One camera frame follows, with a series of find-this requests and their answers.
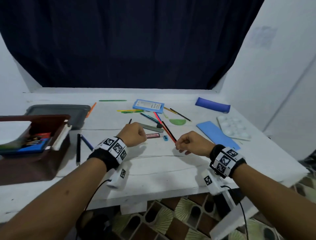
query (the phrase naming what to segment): green pencil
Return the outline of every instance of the green pencil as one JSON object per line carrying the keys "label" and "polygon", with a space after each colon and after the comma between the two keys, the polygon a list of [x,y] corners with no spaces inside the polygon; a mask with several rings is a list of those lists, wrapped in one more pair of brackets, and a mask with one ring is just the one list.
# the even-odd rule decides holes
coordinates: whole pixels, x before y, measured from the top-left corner
{"label": "green pencil", "polygon": [[99,100],[99,102],[126,102],[127,100]]}

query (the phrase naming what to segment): forearm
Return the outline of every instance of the forearm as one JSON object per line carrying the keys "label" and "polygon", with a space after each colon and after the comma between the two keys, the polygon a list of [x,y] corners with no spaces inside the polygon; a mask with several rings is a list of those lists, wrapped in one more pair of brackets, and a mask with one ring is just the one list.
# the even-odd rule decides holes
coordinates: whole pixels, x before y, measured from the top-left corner
{"label": "forearm", "polygon": [[91,158],[47,189],[0,229],[2,239],[63,239],[106,173]]}
{"label": "forearm", "polygon": [[232,175],[241,191],[286,239],[315,239],[316,204],[247,164]]}

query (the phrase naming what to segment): wrist strap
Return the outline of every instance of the wrist strap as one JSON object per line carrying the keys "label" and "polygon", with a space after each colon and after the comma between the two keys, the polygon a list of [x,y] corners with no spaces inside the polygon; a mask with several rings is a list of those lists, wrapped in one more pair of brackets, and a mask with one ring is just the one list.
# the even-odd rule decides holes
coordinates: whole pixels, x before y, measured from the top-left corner
{"label": "wrist strap", "polygon": [[235,169],[246,163],[244,156],[223,145],[216,145],[210,154],[210,167],[222,178],[232,177]]}
{"label": "wrist strap", "polygon": [[90,154],[89,158],[95,157],[102,160],[109,171],[117,168],[126,157],[126,145],[119,137],[108,137],[100,142]]}

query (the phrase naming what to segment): blue foam sheet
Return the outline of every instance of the blue foam sheet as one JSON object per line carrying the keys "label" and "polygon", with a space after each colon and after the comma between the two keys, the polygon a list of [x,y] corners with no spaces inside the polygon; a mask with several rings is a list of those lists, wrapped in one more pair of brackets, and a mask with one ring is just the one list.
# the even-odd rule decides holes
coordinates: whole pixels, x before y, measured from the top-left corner
{"label": "blue foam sheet", "polygon": [[222,130],[211,121],[199,123],[197,124],[197,127],[215,144],[221,144],[233,148],[236,151],[240,149],[233,139],[226,136]]}

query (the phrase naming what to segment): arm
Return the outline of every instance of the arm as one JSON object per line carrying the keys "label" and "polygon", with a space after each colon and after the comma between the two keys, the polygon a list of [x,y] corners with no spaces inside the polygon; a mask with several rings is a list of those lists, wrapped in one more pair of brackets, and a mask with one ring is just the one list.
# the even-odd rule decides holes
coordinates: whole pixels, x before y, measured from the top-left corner
{"label": "arm", "polygon": [[[215,145],[196,132],[189,132],[176,142],[185,154],[209,157]],[[316,236],[316,204],[293,190],[242,164],[232,175],[241,191],[286,239],[312,240]]]}
{"label": "arm", "polygon": [[[138,123],[127,124],[117,135],[126,146],[146,141]],[[90,158],[24,207],[0,229],[1,239],[64,239],[107,172]]]}

